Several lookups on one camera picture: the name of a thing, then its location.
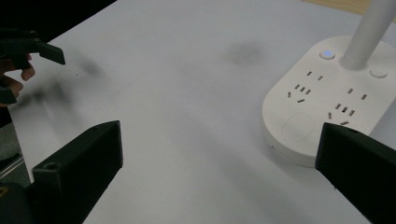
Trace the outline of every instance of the finger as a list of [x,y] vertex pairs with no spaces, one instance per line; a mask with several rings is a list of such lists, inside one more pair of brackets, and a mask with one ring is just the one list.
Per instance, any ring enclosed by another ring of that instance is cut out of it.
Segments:
[[9,88],[12,93],[14,94],[15,98],[17,98],[20,95],[20,91],[23,89],[23,85],[15,80],[12,77],[8,76],[2,76],[0,79],[0,85],[2,87],[7,87]]
[[30,68],[22,69],[21,77],[24,81],[29,80],[34,75],[35,75],[35,69],[33,68],[33,66],[31,64],[30,64]]
[[0,75],[3,75],[6,72],[17,70],[14,66],[14,63],[10,59],[0,60]]

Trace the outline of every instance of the socket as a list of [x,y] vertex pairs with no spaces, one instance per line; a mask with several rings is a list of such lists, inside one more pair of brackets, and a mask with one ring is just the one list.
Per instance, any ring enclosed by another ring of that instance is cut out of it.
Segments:
[[347,70],[351,38],[317,43],[265,96],[266,142],[299,165],[315,166],[324,122],[369,135],[396,97],[396,49],[380,42],[362,69]]

